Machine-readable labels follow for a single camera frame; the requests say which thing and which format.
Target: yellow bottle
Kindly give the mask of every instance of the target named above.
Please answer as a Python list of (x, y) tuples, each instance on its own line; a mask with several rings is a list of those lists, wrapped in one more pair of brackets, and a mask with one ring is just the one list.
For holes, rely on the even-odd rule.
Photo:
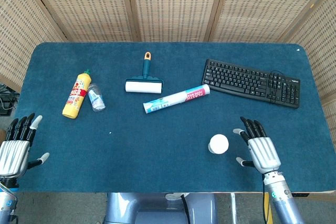
[(72, 91), (70, 92), (68, 101), (64, 106), (62, 115), (72, 119), (77, 117), (80, 106), (82, 105), (91, 83), (89, 74), (90, 70), (87, 69), (84, 73), (78, 75), (75, 85), (73, 85)]

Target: plastic water bottle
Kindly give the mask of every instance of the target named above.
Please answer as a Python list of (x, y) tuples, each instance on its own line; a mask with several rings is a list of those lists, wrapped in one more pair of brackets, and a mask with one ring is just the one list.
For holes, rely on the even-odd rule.
[(101, 96), (101, 92), (95, 83), (89, 86), (88, 95), (91, 101), (93, 111), (101, 111), (105, 109), (105, 104)]

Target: black keyboard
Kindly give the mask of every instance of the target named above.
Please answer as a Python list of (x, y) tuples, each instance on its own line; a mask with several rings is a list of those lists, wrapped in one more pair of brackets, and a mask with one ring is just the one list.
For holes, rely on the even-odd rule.
[(278, 71), (261, 71), (218, 60), (206, 60), (202, 84), (241, 97), (298, 108), (300, 80)]

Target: teal handle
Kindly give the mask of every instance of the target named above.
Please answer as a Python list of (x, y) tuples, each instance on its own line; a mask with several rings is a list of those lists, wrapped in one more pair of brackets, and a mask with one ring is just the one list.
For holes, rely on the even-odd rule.
[(144, 59), (143, 60), (143, 69), (142, 69), (142, 77), (147, 79), (149, 74), (149, 67), (151, 66), (151, 60)]

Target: robotic hand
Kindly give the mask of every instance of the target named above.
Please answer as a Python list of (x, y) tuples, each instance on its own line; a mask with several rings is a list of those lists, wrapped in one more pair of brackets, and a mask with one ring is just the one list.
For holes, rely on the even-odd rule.
[(281, 162), (271, 138), (267, 137), (258, 121), (247, 120), (244, 117), (240, 119), (247, 133), (242, 129), (234, 129), (233, 132), (243, 138), (253, 161), (246, 161), (240, 157), (236, 160), (241, 166), (255, 167), (263, 175), (265, 188), (272, 196), (281, 223), (304, 223), (284, 176), (278, 172)]
[(35, 132), (42, 116), (32, 122), (35, 114), (15, 119), (8, 127), (6, 139), (0, 147), (0, 224), (17, 219), (16, 209), (19, 185), (16, 179), (22, 177), (28, 169), (43, 164), (49, 157), (42, 157), (28, 162), (29, 149), (33, 144)]

